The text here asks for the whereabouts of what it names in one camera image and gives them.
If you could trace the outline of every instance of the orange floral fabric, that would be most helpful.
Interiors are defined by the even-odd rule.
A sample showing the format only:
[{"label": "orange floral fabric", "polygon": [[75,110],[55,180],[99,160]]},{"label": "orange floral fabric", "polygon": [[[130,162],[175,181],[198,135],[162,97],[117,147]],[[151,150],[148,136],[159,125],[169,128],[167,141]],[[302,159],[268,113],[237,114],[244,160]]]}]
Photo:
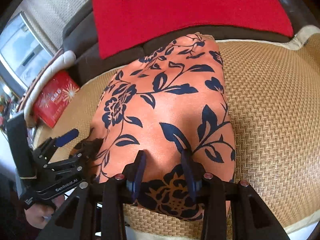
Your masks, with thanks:
[{"label": "orange floral fabric", "polygon": [[180,164],[188,149],[224,181],[235,168],[223,60],[211,36],[189,34],[120,69],[105,88],[87,141],[103,140],[92,171],[98,182],[147,153],[139,206],[185,220],[203,217]]}]

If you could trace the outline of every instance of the screw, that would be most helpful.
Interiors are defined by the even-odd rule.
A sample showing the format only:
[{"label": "screw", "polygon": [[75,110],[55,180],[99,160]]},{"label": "screw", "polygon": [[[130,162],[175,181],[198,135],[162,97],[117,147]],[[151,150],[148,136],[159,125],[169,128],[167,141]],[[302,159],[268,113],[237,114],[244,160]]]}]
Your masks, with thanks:
[{"label": "screw", "polygon": [[212,178],[213,178],[213,174],[210,173],[210,172],[206,172],[206,173],[203,175],[203,177],[204,177],[205,179],[212,179]]},{"label": "screw", "polygon": [[246,179],[242,179],[240,181],[240,185],[241,186],[244,186],[244,187],[248,187],[249,186],[249,182],[246,180]]},{"label": "screw", "polygon": [[79,187],[80,187],[80,188],[86,188],[87,186],[88,186],[88,183],[87,183],[86,181],[81,182],[81,183],[79,184]]},{"label": "screw", "polygon": [[119,173],[119,174],[115,175],[115,179],[116,180],[124,179],[124,175],[122,173]]}]

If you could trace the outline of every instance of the curtain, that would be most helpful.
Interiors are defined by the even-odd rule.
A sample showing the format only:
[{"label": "curtain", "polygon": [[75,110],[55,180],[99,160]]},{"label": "curtain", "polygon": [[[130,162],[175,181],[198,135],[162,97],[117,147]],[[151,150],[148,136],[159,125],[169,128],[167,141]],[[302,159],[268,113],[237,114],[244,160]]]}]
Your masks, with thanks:
[{"label": "curtain", "polygon": [[62,31],[87,0],[23,0],[12,17],[23,11],[36,34],[52,53],[62,45]]}]

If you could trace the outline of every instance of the woven mat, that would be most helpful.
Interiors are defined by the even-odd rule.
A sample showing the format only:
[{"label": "woven mat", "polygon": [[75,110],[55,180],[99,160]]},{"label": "woven mat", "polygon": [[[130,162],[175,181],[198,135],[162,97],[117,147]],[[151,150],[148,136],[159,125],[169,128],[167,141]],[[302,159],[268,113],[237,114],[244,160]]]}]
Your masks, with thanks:
[{"label": "woven mat", "polygon": [[[219,43],[236,138],[235,181],[249,180],[283,227],[320,209],[320,35],[298,51],[256,42]],[[73,127],[88,134],[100,93],[113,73],[79,91],[54,129],[38,141]],[[72,142],[53,161],[68,157]],[[124,207],[133,229],[200,238],[200,222],[184,222],[145,209]],[[228,237],[231,238],[231,216]]]}]

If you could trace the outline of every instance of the red box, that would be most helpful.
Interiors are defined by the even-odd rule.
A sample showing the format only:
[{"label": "red box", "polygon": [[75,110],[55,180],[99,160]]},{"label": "red box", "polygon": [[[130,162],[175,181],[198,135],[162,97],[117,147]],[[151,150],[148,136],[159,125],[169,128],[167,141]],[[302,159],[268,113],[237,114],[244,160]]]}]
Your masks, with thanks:
[{"label": "red box", "polygon": [[45,85],[33,105],[34,116],[53,128],[78,91],[79,86],[66,71],[58,72]]}]

